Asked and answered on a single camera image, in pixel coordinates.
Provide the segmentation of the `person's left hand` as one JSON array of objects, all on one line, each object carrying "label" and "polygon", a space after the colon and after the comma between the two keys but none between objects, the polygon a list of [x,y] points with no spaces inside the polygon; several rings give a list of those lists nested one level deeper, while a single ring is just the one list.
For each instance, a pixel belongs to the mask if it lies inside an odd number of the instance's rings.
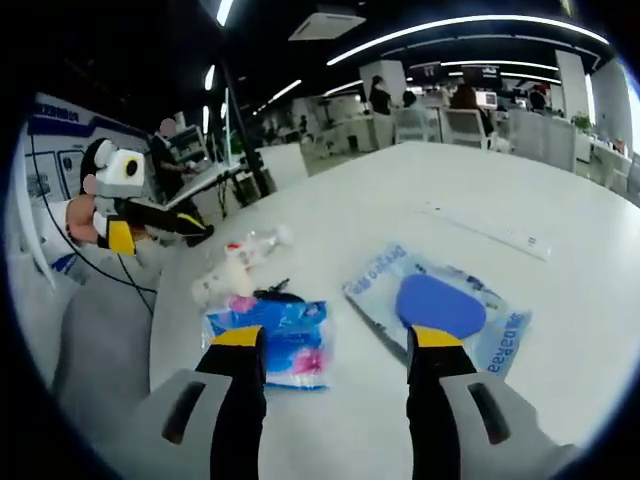
[{"label": "person's left hand", "polygon": [[69,238],[79,246],[84,244],[107,247],[106,238],[94,225],[95,201],[92,195],[79,195],[66,207],[66,230]]}]

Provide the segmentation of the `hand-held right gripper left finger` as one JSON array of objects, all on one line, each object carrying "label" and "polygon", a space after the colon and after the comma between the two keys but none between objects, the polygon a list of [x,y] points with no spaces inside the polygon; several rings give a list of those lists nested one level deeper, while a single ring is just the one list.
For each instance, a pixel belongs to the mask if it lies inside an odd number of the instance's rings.
[{"label": "hand-held right gripper left finger", "polygon": [[139,406],[124,433],[127,479],[256,479],[266,416],[265,333],[216,337]]}]

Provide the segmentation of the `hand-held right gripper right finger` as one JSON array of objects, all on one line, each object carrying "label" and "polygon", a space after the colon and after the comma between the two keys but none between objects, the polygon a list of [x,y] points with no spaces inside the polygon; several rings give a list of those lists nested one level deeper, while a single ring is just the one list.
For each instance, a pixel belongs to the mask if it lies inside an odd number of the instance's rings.
[{"label": "hand-held right gripper right finger", "polygon": [[548,479],[576,457],[501,378],[479,372],[453,335],[408,330],[406,415],[415,479]]}]

